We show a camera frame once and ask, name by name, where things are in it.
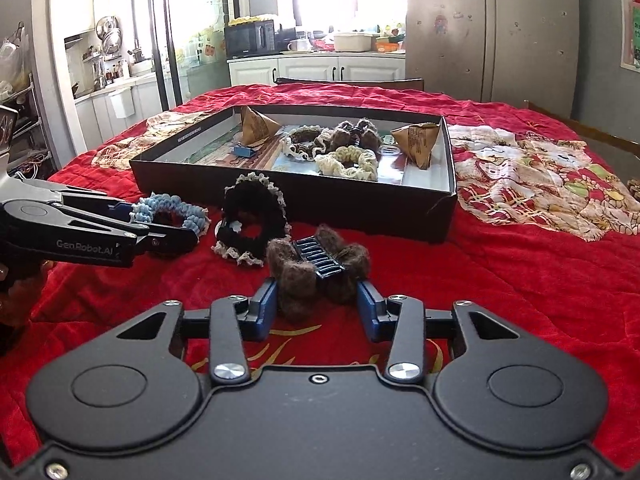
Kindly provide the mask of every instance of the cream scrunchie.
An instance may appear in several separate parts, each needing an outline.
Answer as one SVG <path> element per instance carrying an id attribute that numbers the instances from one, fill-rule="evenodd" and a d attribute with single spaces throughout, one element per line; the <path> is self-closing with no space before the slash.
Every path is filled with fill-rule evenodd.
<path id="1" fill-rule="evenodd" d="M 334 136 L 334 130 L 330 128 L 324 128 L 320 134 L 314 139 L 314 144 L 311 146 L 305 146 L 304 144 L 296 144 L 291 140 L 291 136 L 295 133 L 312 131 L 319 126 L 302 126 L 292 130 L 288 135 L 280 139 L 280 145 L 282 147 L 282 153 L 287 156 L 292 156 L 297 160 L 312 160 L 316 155 L 326 153 L 329 149 L 329 144 Z"/>
<path id="2" fill-rule="evenodd" d="M 341 146 L 326 155 L 316 155 L 316 164 L 320 173 L 326 176 L 340 176 L 356 180 L 378 180 L 378 161 L 371 150 L 357 146 Z M 345 168 L 344 162 L 354 162 L 357 168 Z"/>

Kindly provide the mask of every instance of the wooden chair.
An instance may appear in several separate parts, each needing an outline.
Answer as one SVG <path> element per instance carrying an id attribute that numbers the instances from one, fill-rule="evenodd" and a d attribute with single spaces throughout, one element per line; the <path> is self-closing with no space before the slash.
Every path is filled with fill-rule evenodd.
<path id="1" fill-rule="evenodd" d="M 626 177 L 628 178 L 626 186 L 629 188 L 631 194 L 636 197 L 636 200 L 640 200 L 640 178 L 632 178 L 632 176 L 638 175 L 637 163 L 640 162 L 640 144 L 633 142 L 632 140 L 613 136 L 606 132 L 597 130 L 596 128 L 585 126 L 578 121 L 551 113 L 530 101 L 524 101 L 524 108 L 560 121 L 561 123 L 566 124 L 580 137 L 589 139 L 587 140 L 589 147 L 611 164 L 618 176 L 625 178 L 626 173 Z M 619 153 L 615 152 L 615 150 L 621 150 L 624 152 L 624 155 L 621 156 Z"/>
<path id="2" fill-rule="evenodd" d="M 289 77 L 279 77 L 276 79 L 277 85 L 286 85 L 288 83 L 306 83 L 318 85 L 343 84 L 350 86 L 377 86 L 389 90 L 420 90 L 424 92 L 424 79 L 399 79 L 395 81 L 316 81 L 313 79 L 292 79 Z"/>

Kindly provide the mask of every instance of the bed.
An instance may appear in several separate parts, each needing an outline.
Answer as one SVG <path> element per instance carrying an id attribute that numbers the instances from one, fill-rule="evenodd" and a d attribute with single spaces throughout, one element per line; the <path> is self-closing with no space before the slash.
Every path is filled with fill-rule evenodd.
<path id="1" fill-rule="evenodd" d="M 610 397 L 595 444 L 624 468 L 640 461 L 640 204 L 571 130 L 504 104 L 344 85 L 239 86 L 208 92 L 176 111 L 244 104 L 331 104 L 445 116 L 459 187 L 447 241 L 430 246 L 341 233 L 369 249 L 370 278 L 383 295 L 401 292 L 439 309 L 474 300 L 593 366 Z M 137 124 L 110 144 L 130 146 L 147 131 L 148 124 Z M 78 156 L 52 180 L 137 200 L 131 170 L 105 162 L 103 148 L 98 156 Z M 549 164 L 563 169 L 549 171 Z M 527 173 L 536 167 L 537 174 Z M 211 209 L 210 217 L 215 223 L 220 213 Z M 313 232 L 311 225 L 293 225 L 294 238 Z M 222 260 L 211 251 L 213 244 L 210 231 L 196 250 L 176 260 L 145 255 L 131 269 L 59 264 L 53 270 L 18 344 L 0 358 L 0 433 L 14 463 L 40 445 L 24 392 L 41 366 L 161 301 L 205 308 L 229 294 L 251 295 L 268 275 L 266 268 Z M 436 371 L 446 365 L 442 348 L 438 341 L 427 345 Z M 270 338 L 247 343 L 245 352 L 255 369 L 380 364 L 388 344 L 367 341 L 355 308 L 321 303 L 301 325 L 276 320 Z M 186 359 L 204 371 L 206 354 L 204 343 L 195 342 Z"/>

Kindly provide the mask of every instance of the red blanket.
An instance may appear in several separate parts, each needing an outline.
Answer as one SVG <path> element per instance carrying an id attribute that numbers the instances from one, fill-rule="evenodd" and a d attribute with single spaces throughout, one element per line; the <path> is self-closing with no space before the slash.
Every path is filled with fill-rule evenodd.
<path id="1" fill-rule="evenodd" d="M 503 104 L 459 102 L 439 94 L 349 86 L 245 86 L 209 92 L 178 111 L 219 110 L 241 104 L 331 104 L 441 114 L 449 124 L 488 124 L 514 133 L 535 131 L 553 139 L 576 135 L 552 119 Z M 119 138 L 140 134 L 143 124 Z M 78 156 L 52 180 L 103 190 L 136 200 L 131 171 L 91 166 L 95 152 Z M 211 211 L 217 222 L 220 215 Z M 295 224 L 294 238 L 314 228 Z M 430 308 L 454 300 L 485 306 L 593 366 L 609 387 L 609 412 L 596 446 L 629 467 L 640 460 L 640 238 L 607 233 L 585 242 L 535 225 L 493 226 L 458 207 L 446 243 L 425 243 L 342 234 L 365 245 L 372 256 L 371 279 L 384 295 L 403 293 Z M 175 298 L 186 308 L 207 307 L 229 294 L 251 295 L 267 269 L 248 269 L 211 250 L 209 232 L 193 253 L 173 261 L 140 256 L 131 269 L 59 264 L 24 336 L 0 359 L 0 428 L 14 462 L 39 442 L 29 420 L 24 391 L 44 364 L 159 302 Z M 442 353 L 429 344 L 430 359 Z M 190 347 L 187 360 L 204 370 L 207 349 Z M 354 308 L 323 304 L 303 326 L 277 320 L 268 341 L 246 345 L 253 367 L 264 363 L 350 364 L 383 362 L 386 345 L 367 342 Z"/>

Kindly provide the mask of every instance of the white container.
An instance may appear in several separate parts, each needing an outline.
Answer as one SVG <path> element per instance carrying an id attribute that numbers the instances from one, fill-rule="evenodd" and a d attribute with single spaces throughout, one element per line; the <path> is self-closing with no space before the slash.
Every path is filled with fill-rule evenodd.
<path id="1" fill-rule="evenodd" d="M 334 49 L 336 52 L 368 52 L 373 37 L 373 34 L 366 32 L 336 32 Z"/>
<path id="2" fill-rule="evenodd" d="M 150 70 L 153 69 L 153 67 L 154 67 L 153 61 L 150 59 L 147 59 L 131 65 L 130 72 L 132 76 L 139 75 L 139 74 L 142 74 L 143 72 L 149 72 Z"/>
<path id="3" fill-rule="evenodd" d="M 109 99 L 111 99 L 113 111 L 117 118 L 125 119 L 136 113 L 130 86 L 111 92 L 109 94 Z"/>

